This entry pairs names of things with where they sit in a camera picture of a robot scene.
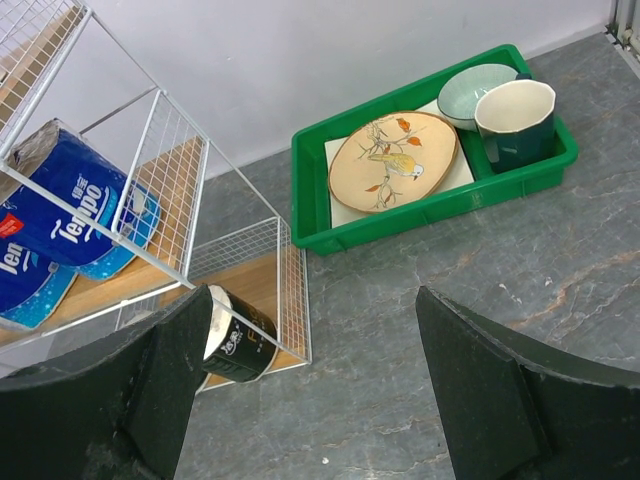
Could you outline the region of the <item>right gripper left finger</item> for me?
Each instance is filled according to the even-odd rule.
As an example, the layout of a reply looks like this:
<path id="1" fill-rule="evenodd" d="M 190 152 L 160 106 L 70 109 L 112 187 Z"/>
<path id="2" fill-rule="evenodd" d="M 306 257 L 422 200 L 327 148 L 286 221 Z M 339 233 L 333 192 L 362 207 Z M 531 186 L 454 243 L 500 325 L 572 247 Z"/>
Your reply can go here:
<path id="1" fill-rule="evenodd" d="M 2 378 L 2 478 L 173 478 L 204 374 L 212 307 L 200 286 Z"/>

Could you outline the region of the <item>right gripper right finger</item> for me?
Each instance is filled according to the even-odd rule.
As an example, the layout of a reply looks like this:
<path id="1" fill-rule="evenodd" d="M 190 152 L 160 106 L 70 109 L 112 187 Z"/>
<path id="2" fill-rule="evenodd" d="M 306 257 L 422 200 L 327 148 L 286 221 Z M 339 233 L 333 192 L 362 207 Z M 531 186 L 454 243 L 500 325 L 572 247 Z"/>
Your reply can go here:
<path id="1" fill-rule="evenodd" d="M 456 478 L 638 478 L 638 373 L 548 346 L 427 286 L 415 308 Z"/>

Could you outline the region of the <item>black paper towel roll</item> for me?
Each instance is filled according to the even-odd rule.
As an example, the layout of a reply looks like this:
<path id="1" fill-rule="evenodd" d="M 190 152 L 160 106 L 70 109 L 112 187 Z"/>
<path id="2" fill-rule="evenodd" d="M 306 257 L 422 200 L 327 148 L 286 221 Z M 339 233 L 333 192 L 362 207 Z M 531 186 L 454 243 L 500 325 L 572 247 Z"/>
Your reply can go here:
<path id="1" fill-rule="evenodd" d="M 210 285 L 209 290 L 214 300 L 224 304 L 234 313 L 231 314 L 214 304 L 203 370 L 237 383 L 258 379 L 275 358 L 276 346 L 259 332 L 242 323 L 238 314 L 272 338 L 277 337 L 274 322 L 253 305 L 223 287 Z"/>

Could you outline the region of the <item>blue roll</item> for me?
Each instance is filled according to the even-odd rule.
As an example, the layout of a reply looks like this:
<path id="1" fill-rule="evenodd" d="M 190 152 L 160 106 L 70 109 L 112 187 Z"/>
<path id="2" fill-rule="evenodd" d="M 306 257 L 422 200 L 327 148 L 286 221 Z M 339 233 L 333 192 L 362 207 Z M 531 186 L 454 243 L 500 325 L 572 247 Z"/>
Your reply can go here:
<path id="1" fill-rule="evenodd" d="M 59 119 L 16 145 L 6 164 L 61 201 L 70 213 L 7 173 L 1 175 L 1 235 L 100 281 L 134 258 L 111 239 L 146 248 L 162 215 L 157 197 Z"/>
<path id="2" fill-rule="evenodd" d="M 9 239 L 1 240 L 1 327 L 34 330 L 57 309 L 77 274 Z"/>

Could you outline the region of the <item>white wire wooden shelf rack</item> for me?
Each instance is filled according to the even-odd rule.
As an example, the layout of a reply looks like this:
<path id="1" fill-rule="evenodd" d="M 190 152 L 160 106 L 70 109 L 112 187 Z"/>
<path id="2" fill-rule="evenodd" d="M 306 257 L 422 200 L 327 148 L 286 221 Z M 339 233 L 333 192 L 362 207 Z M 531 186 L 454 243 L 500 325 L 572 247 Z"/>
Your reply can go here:
<path id="1" fill-rule="evenodd" d="M 248 312 L 257 376 L 312 360 L 306 256 L 287 222 L 157 82 L 93 123 L 61 70 L 102 21 L 79 1 L 1 5 L 1 371 L 43 361 L 56 337 L 106 336 L 200 284 Z"/>

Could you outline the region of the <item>green plastic tray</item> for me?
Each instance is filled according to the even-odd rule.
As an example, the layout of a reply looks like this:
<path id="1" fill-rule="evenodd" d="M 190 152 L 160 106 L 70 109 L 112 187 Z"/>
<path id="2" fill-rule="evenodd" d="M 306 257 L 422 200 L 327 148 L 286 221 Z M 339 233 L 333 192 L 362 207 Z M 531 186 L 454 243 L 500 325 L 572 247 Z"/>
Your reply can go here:
<path id="1" fill-rule="evenodd" d="M 458 138 L 474 176 L 472 183 L 388 213 L 331 227 L 325 143 L 346 137 L 393 110 L 424 105 L 435 99 L 455 74 L 486 63 L 504 64 L 518 72 L 530 70 L 515 45 L 502 44 L 298 131 L 291 143 L 293 243 L 318 255 L 330 255 L 560 185 L 566 168 L 579 155 L 579 147 L 561 119 L 555 121 L 550 158 L 502 174 L 492 172 L 479 134 L 461 132 Z"/>

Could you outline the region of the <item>dark green ceramic cup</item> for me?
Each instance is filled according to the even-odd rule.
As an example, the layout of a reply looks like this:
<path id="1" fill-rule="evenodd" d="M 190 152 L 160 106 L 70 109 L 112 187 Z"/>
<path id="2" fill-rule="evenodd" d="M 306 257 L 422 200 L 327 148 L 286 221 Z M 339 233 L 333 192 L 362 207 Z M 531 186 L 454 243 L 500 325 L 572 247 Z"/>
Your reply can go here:
<path id="1" fill-rule="evenodd" d="M 522 73 L 486 93 L 474 120 L 494 173 L 531 165 L 553 150 L 556 92 Z"/>

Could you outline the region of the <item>light green ceramic bowl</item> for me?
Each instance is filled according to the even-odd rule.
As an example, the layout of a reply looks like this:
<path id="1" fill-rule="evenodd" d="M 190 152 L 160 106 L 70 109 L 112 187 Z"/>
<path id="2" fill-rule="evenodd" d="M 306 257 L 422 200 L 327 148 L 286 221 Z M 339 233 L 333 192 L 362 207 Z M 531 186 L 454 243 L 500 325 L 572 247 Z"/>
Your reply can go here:
<path id="1" fill-rule="evenodd" d="M 437 97 L 440 113 L 457 129 L 476 131 L 475 110 L 490 90 L 513 81 L 518 72 L 507 65 L 481 64 L 449 79 Z"/>

